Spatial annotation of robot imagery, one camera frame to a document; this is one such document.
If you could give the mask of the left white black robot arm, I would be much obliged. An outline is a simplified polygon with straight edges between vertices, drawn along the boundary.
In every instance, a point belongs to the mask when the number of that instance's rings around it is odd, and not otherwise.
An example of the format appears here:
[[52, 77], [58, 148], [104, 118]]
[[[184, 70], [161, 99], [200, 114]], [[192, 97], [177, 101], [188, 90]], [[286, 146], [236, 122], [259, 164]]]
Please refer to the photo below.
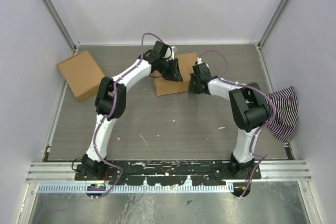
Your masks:
[[114, 168], [117, 170], [117, 177], [121, 177], [122, 167], [106, 160], [110, 136], [117, 120], [125, 112], [127, 92], [155, 71], [168, 81], [183, 81], [173, 48], [159, 40], [152, 49], [141, 53], [137, 60], [120, 74], [102, 78], [95, 100], [96, 125], [90, 146], [81, 158], [81, 164], [76, 168], [78, 175], [100, 180], [109, 173], [109, 168]]

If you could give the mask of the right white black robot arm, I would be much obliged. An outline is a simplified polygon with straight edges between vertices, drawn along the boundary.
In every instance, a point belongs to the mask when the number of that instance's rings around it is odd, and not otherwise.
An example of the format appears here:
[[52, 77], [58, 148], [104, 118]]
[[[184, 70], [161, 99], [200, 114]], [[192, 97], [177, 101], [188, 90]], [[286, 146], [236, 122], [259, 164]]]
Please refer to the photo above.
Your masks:
[[255, 82], [241, 84], [212, 76], [208, 65], [203, 62], [193, 66], [188, 90], [193, 94], [215, 95], [230, 102], [238, 135], [229, 167], [235, 178], [245, 178], [254, 166], [254, 150], [261, 127], [271, 117], [259, 85]]

